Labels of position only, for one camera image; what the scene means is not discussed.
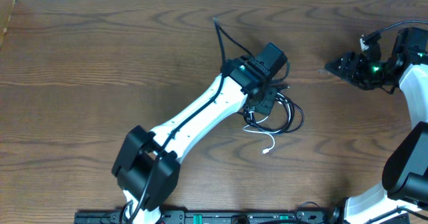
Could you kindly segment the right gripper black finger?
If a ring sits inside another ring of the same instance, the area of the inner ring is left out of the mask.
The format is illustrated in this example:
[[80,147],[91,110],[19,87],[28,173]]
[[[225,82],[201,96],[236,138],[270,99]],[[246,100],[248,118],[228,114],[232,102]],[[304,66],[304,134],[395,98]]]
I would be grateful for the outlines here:
[[326,63],[324,69],[327,71],[340,71],[342,69],[342,61],[343,58],[336,58],[334,60],[331,60]]
[[347,71],[335,70],[335,69],[326,69],[329,74],[332,74],[338,78],[340,78],[344,82],[349,82],[349,77]]

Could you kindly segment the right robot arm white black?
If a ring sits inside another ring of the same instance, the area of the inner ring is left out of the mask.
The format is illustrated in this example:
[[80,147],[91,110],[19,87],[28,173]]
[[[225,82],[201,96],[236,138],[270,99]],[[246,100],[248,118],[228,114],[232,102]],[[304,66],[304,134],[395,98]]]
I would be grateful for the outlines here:
[[325,70],[365,91],[399,89],[406,99],[411,131],[387,160],[380,183],[334,207],[327,223],[400,223],[427,216],[427,30],[398,31],[391,56],[381,60],[377,30],[360,38],[361,53],[347,52]]

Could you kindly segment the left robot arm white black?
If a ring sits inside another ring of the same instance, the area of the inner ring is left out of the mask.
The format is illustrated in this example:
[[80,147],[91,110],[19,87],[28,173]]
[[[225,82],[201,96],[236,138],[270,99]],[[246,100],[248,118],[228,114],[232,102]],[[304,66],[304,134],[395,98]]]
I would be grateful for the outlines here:
[[127,223],[156,223],[159,207],[177,186],[181,164],[190,150],[226,117],[244,109],[270,115],[277,88],[274,76],[288,59],[274,44],[256,56],[227,60],[199,98],[169,121],[125,137],[112,174],[127,200]]

